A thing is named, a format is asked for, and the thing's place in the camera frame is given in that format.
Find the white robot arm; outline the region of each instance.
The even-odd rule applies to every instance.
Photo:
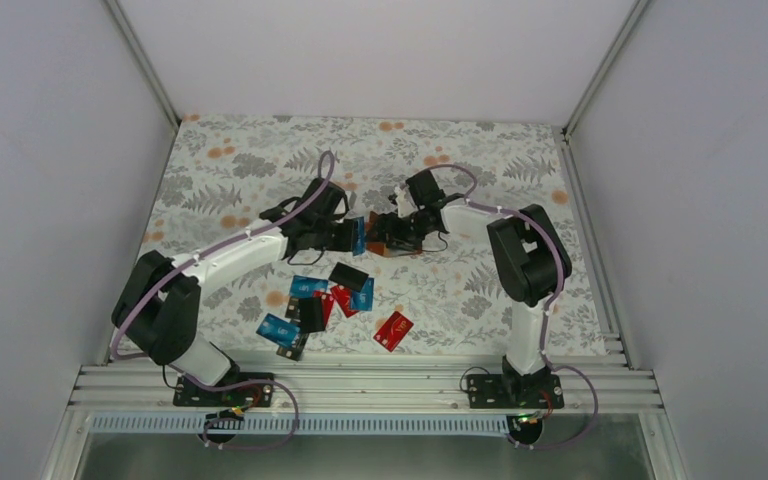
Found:
[[[285,207],[309,198],[317,188],[322,191],[321,182],[322,179],[314,179],[301,198],[289,199],[263,212],[261,219],[247,228],[257,231],[286,216]],[[520,211],[532,220],[529,224],[536,223],[545,230],[541,239],[528,224],[502,214],[501,209],[497,213],[485,213],[464,201],[462,195],[446,197],[428,171],[411,177],[407,184],[416,209],[406,210],[404,195],[397,196],[399,213],[380,215],[368,237],[408,250],[421,248],[425,236],[436,231],[490,242],[502,285],[514,301],[503,372],[507,371],[509,382],[513,382],[508,390],[516,395],[527,386],[518,382],[527,383],[531,376],[546,370],[540,342],[542,306],[562,278],[556,268],[558,252],[563,277],[570,274],[569,257],[551,222],[537,205]],[[349,251],[354,229],[349,225],[351,222],[343,223],[341,215],[336,213],[340,207],[348,208],[346,194],[340,187],[328,183],[315,202],[280,229],[248,235],[249,238],[218,249],[206,247],[172,257],[164,257],[157,251],[143,255],[113,312],[113,323],[121,326],[158,279],[187,265],[145,304],[125,333],[155,363],[171,365],[204,385],[221,386],[240,380],[241,373],[234,362],[196,331],[200,299],[248,271],[288,258],[300,250]],[[546,245],[546,232],[556,250],[550,251]],[[536,247],[526,252],[523,241],[535,243]],[[217,242],[217,246],[223,243],[228,242]],[[205,251],[211,253],[202,258],[201,252]]]

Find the card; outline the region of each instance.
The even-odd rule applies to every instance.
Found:
[[[295,314],[298,315],[298,308],[295,308]],[[301,322],[298,318],[292,318],[290,317],[290,307],[287,307],[287,317],[291,318],[290,323],[293,325],[298,326]],[[302,353],[304,352],[304,347],[307,345],[307,335],[300,334],[296,339],[293,341],[293,345],[290,348],[278,346],[278,350],[275,351],[275,355],[278,355],[279,357],[289,358],[290,360],[294,362],[298,362],[302,358]]]
[[[325,305],[322,297],[299,300],[299,321],[299,331],[303,334],[325,331]]]
[[[372,292],[375,290],[375,279],[369,277],[359,292],[352,292],[352,301],[349,306],[352,310],[368,312],[372,310]]]
[[[313,292],[314,297],[322,297],[322,314],[325,317],[325,326],[328,326],[328,319],[331,318],[331,311],[334,310],[334,295],[325,292]]]
[[[334,285],[331,287],[331,295],[334,297],[337,305],[340,306],[340,310],[343,311],[343,315],[345,315],[346,318],[349,318],[352,315],[358,313],[358,310],[353,310],[350,305],[352,301],[351,290],[340,285]]]
[[[293,341],[299,336],[299,327],[267,313],[263,322],[257,327],[257,334],[282,347],[291,348]]]
[[[296,298],[311,298],[314,292],[327,290],[328,280],[321,278],[293,275],[293,283],[290,284],[290,296]]]
[[[413,322],[407,319],[399,312],[393,312],[390,318],[384,322],[378,333],[375,334],[376,342],[380,343],[382,347],[389,351],[393,351],[399,346],[399,342],[405,338],[405,335],[413,327]]]
[[[348,287],[349,290],[359,292],[363,289],[363,284],[366,283],[368,278],[368,273],[358,270],[350,265],[346,265],[343,262],[337,262],[337,264],[334,265],[334,269],[331,270],[331,275],[328,277],[328,280],[331,280],[337,285]]]
[[[355,222],[355,241],[352,244],[352,256],[356,257],[366,251],[366,221],[357,217]]]
[[[290,323],[295,323],[293,320],[299,319],[299,297],[290,297],[287,300],[287,311],[284,312],[284,318],[290,320]]]

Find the blue card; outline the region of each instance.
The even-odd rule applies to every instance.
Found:
[[[368,312],[372,310],[372,291],[375,289],[375,279],[369,277],[359,292],[352,292],[352,301],[349,307],[352,310]]]
[[[293,275],[293,283],[290,284],[290,296],[296,298],[312,298],[315,291],[328,290],[328,280],[321,278],[303,277]]]
[[[352,256],[362,255],[366,251],[366,225],[363,217],[354,219],[355,222],[355,242],[352,245]]]
[[[299,336],[299,326],[267,313],[266,318],[257,327],[257,334],[284,348],[292,348],[293,341]]]

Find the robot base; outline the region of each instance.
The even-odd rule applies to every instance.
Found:
[[[521,392],[519,403],[506,391],[501,375],[467,375],[466,385],[469,392],[469,408],[477,410],[546,409],[548,405],[541,391],[549,395],[553,409],[564,407],[564,392],[561,389],[561,379],[557,375],[548,375]]]
[[[275,375],[263,372],[245,372],[238,374],[236,382],[246,380],[275,380]],[[175,386],[175,397],[172,404],[176,407],[236,407],[249,403],[249,399],[260,398],[252,407],[269,407],[272,405],[273,390],[268,385],[226,392],[208,392],[200,389],[184,377],[178,379]]]

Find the patterned mat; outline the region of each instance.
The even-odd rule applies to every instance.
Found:
[[[480,182],[488,204],[543,205],[573,262],[552,315],[549,351],[605,355],[566,193],[547,125],[315,117],[192,115],[184,119],[163,177],[142,252],[165,255],[203,247],[248,225],[259,212],[300,195],[316,175],[323,150],[339,163],[332,180],[357,194],[354,212],[392,210],[393,187],[428,165],[456,163]],[[469,179],[436,170],[447,193]],[[308,351],[386,353],[372,336],[393,311],[415,323],[397,353],[502,354],[511,301],[498,281],[489,244],[448,238],[439,253],[385,259],[331,253],[313,266],[274,263],[249,272],[203,299],[199,327],[223,349],[275,350],[255,334],[266,313],[283,316],[294,274],[327,278],[337,261],[375,278],[374,308],[346,319],[335,309],[328,331]],[[437,238],[427,249],[442,249]],[[303,252],[297,262],[313,261]]]

